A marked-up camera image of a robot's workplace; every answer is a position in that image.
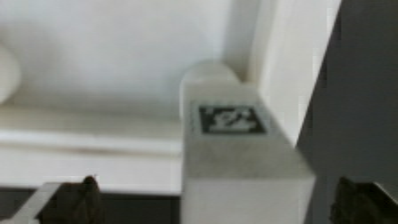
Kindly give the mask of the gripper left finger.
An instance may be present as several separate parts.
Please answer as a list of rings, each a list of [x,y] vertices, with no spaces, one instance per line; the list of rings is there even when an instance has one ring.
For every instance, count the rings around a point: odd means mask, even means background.
[[[101,191],[92,176],[63,183],[37,215],[38,224],[104,224]]]

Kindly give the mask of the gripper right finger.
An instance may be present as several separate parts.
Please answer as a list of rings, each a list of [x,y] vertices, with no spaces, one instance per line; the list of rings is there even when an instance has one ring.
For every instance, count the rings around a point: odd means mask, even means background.
[[[398,224],[398,185],[339,178],[332,224]]]

